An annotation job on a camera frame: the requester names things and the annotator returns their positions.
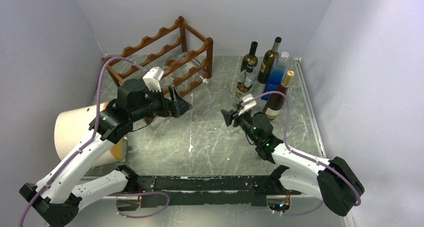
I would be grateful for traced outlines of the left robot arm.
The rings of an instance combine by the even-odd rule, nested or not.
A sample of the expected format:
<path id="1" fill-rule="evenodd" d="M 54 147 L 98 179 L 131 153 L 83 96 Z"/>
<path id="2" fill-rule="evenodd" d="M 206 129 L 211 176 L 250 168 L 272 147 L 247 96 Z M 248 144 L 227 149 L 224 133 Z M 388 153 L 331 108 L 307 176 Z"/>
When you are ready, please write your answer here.
<path id="1" fill-rule="evenodd" d="M 37 183 L 26 183 L 20 194 L 28 206 L 52 227 L 69 224 L 86 206 L 111 194 L 137 194 L 139 176 L 121 165 L 109 174 L 80 183 L 92 165 L 134 128 L 134 123 L 153 116 L 178 118 L 192 108 L 174 86 L 169 98 L 141 79 L 129 79 L 117 90 L 117 97 L 96 116 L 80 142 L 48 175 Z"/>

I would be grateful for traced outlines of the dark bottle gold foil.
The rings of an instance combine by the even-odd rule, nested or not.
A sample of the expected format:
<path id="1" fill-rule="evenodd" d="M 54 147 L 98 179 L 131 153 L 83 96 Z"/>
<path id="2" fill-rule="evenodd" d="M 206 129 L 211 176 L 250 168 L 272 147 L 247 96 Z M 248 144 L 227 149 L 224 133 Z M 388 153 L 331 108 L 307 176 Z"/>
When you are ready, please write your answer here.
<path id="1" fill-rule="evenodd" d="M 288 70 L 285 76 L 283 77 L 280 85 L 276 88 L 276 91 L 283 93 L 286 96 L 289 85 L 292 82 L 294 76 L 295 72 L 293 70 Z M 268 117 L 268 119 L 272 121 L 276 119 L 284 103 L 285 98 L 282 95 L 278 93 L 272 93 L 263 108 L 263 112 Z"/>

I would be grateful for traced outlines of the dark bottle cream label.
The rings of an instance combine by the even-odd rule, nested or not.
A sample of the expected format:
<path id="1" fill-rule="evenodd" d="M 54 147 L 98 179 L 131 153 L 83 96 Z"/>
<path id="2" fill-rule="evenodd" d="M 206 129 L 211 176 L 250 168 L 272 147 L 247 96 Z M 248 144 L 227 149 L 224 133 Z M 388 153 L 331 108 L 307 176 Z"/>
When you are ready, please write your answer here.
<path id="1" fill-rule="evenodd" d="M 252 41 L 249 49 L 249 53 L 246 54 L 241 61 L 240 71 L 244 71 L 248 64 L 252 64 L 253 68 L 255 68 L 258 64 L 258 58 L 256 56 L 256 50 L 258 47 L 257 41 Z"/>

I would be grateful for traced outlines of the green wine bottle silver cap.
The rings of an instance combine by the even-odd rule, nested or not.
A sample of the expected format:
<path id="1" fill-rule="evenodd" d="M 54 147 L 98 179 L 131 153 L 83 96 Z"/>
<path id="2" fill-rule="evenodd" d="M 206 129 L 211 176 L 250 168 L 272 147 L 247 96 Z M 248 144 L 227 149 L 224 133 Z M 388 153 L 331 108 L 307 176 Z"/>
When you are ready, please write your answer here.
<path id="1" fill-rule="evenodd" d="M 280 36 L 277 36 L 274 39 L 274 43 L 271 49 L 266 51 L 263 56 L 262 64 L 259 68 L 258 76 L 257 76 L 257 80 L 261 84 L 266 84 L 268 81 L 271 68 L 274 64 L 274 60 L 279 55 L 278 49 L 279 49 L 281 41 L 282 41 L 282 38 Z"/>

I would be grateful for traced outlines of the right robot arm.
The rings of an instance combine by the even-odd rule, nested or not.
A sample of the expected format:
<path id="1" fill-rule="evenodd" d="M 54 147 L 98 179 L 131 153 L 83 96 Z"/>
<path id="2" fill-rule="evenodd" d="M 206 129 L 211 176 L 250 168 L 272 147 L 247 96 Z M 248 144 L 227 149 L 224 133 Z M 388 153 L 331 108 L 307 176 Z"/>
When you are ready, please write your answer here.
<path id="1" fill-rule="evenodd" d="M 322 158 L 290 147 L 273 134 L 274 127 L 262 112 L 223 109 L 221 113 L 226 126 L 240 127 L 258 156 L 277 166 L 269 184 L 275 194 L 285 190 L 307 194 L 342 217 L 358 205 L 365 188 L 343 158 Z"/>

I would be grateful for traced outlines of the blue labelled clear bottle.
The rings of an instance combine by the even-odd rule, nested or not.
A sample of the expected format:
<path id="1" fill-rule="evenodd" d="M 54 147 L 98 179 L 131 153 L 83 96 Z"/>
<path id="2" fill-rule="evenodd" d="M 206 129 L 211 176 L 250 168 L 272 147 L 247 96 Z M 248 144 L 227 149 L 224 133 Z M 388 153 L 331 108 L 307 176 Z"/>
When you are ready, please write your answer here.
<path id="1" fill-rule="evenodd" d="M 274 59 L 268 80 L 264 86 L 263 93 L 275 91 L 281 84 L 283 77 L 290 66 L 290 55 L 283 51 Z"/>

